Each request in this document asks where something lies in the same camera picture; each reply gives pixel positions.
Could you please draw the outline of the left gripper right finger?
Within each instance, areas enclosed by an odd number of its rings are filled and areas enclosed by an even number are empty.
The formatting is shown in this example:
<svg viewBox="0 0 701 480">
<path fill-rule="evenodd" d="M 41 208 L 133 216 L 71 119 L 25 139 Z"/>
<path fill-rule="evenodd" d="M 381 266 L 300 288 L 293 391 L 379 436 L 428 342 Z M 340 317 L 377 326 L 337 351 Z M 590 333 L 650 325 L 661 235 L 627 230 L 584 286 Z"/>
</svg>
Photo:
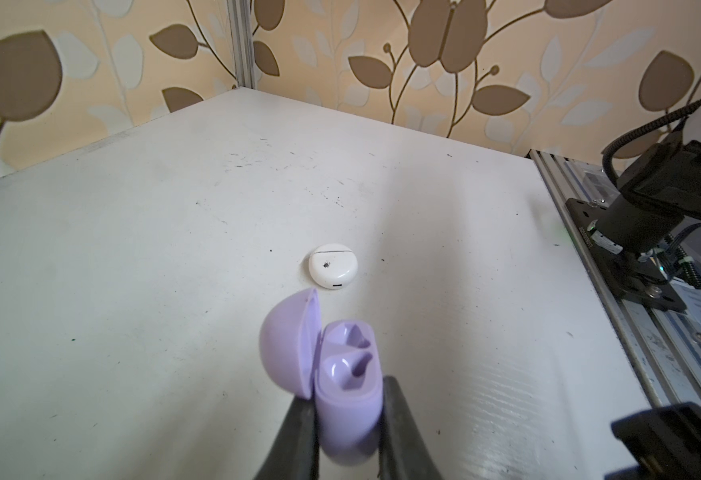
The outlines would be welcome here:
<svg viewBox="0 0 701 480">
<path fill-rule="evenodd" d="M 438 470 L 400 382 L 384 378 L 384 408 L 379 446 L 380 479 L 443 479 Z"/>
</svg>

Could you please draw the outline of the purple earbud charging case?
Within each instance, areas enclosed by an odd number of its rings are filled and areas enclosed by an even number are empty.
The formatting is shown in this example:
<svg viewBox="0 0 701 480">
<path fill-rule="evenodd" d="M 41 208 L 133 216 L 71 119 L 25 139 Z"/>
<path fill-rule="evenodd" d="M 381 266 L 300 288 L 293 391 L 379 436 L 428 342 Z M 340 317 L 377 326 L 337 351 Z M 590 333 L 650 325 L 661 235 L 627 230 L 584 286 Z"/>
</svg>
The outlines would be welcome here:
<svg viewBox="0 0 701 480">
<path fill-rule="evenodd" d="M 322 325 L 320 297 L 310 288 L 268 312 L 258 352 L 272 382 L 314 403 L 318 443 L 328 459 L 356 466 L 376 453 L 384 375 L 370 324 L 338 320 Z"/>
</svg>

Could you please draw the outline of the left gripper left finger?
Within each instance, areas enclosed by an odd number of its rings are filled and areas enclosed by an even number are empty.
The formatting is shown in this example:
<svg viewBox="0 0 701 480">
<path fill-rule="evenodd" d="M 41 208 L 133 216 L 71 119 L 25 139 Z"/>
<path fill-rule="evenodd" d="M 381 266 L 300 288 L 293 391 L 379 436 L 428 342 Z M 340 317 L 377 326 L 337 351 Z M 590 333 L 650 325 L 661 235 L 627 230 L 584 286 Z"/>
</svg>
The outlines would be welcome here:
<svg viewBox="0 0 701 480">
<path fill-rule="evenodd" d="M 256 480 L 315 480 L 320 476 L 318 420 L 312 400 L 295 397 Z"/>
</svg>

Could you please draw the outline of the white earbud charging case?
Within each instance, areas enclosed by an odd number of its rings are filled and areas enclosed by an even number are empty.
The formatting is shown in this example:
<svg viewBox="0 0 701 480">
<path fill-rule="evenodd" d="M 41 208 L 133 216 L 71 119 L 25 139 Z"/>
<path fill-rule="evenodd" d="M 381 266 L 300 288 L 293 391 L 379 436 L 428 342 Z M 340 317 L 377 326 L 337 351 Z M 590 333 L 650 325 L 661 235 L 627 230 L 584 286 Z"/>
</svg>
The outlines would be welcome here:
<svg viewBox="0 0 701 480">
<path fill-rule="evenodd" d="M 324 289 L 340 289 L 352 283 L 359 272 L 354 251 L 342 244 L 318 246 L 308 256 L 308 273 L 316 285 Z"/>
</svg>

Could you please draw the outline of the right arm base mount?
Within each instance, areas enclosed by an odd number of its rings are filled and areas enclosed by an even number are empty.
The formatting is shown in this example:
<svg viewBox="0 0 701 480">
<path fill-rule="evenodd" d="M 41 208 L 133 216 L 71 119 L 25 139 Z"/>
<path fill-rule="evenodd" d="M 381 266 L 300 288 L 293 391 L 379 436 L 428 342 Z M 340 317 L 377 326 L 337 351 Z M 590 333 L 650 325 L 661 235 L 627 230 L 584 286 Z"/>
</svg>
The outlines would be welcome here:
<svg viewBox="0 0 701 480">
<path fill-rule="evenodd" d="M 672 282 L 701 290 L 701 274 L 672 234 L 684 211 L 634 204 L 622 195 L 609 206 L 571 198 L 566 208 L 616 298 L 663 311 L 687 310 Z"/>
</svg>

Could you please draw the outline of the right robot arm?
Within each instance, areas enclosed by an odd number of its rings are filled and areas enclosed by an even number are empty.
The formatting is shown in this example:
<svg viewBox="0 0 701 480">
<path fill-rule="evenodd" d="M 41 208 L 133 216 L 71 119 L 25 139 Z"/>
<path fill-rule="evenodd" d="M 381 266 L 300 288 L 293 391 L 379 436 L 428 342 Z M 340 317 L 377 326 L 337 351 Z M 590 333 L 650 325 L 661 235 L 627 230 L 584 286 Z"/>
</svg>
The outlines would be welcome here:
<svg viewBox="0 0 701 480">
<path fill-rule="evenodd" d="M 619 195 L 584 230 L 627 272 L 686 218 L 696 224 L 668 245 L 677 249 L 701 228 L 701 99 L 634 129 L 603 151 L 603 170 Z M 701 479 L 701 407 L 687 402 L 616 420 L 613 435 L 637 464 L 613 479 Z"/>
</svg>

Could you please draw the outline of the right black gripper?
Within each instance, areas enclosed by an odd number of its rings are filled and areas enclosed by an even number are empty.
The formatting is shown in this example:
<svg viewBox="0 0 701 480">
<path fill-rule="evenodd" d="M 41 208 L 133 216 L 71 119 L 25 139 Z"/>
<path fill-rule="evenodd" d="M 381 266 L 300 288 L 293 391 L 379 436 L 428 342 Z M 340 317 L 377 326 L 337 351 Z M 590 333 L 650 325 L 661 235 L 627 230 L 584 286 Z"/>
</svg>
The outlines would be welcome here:
<svg viewBox="0 0 701 480">
<path fill-rule="evenodd" d="M 641 411 L 611 425 L 637 464 L 607 479 L 701 479 L 701 406 L 692 402 Z"/>
</svg>

